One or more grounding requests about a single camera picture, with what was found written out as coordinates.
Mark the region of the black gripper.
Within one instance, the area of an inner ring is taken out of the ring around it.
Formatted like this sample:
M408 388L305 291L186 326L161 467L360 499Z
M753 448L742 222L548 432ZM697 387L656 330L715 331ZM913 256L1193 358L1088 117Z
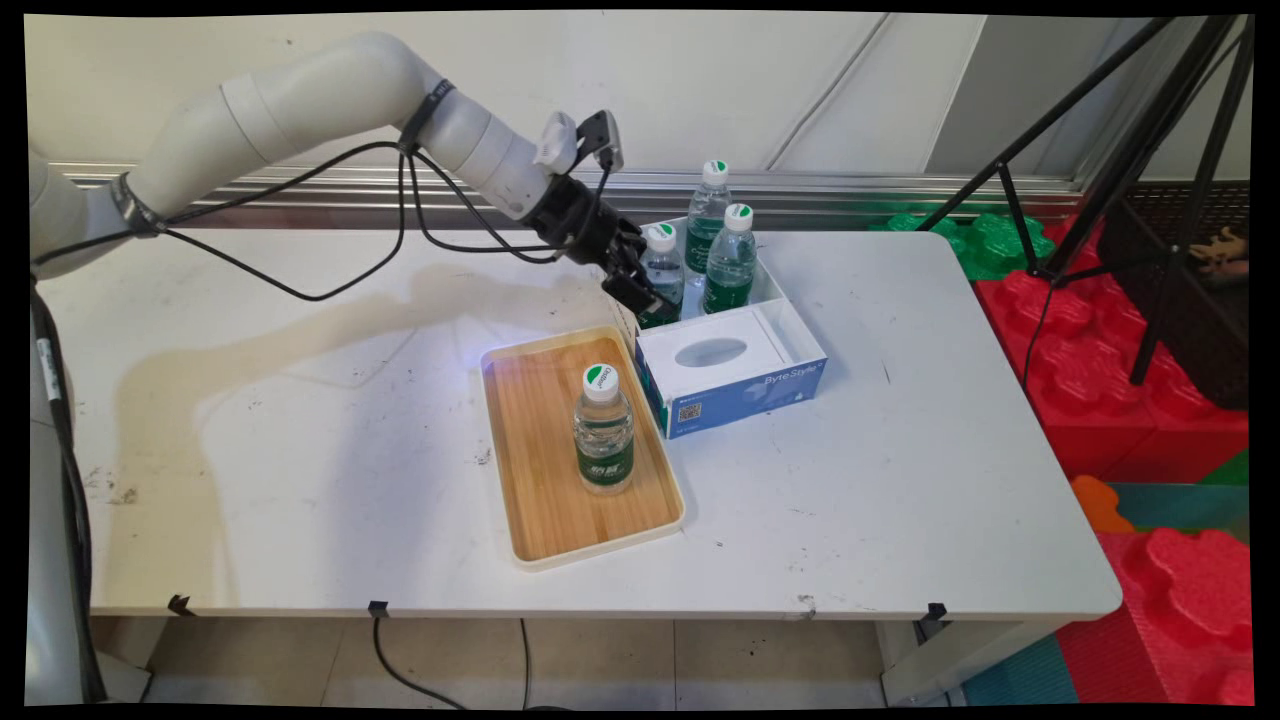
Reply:
M526 227L552 246L559 258L603 269L602 290L636 316L678 316L669 301L646 278L644 228L616 211L604 199L608 179L586 184L576 177L554 177L544 196L526 215Z

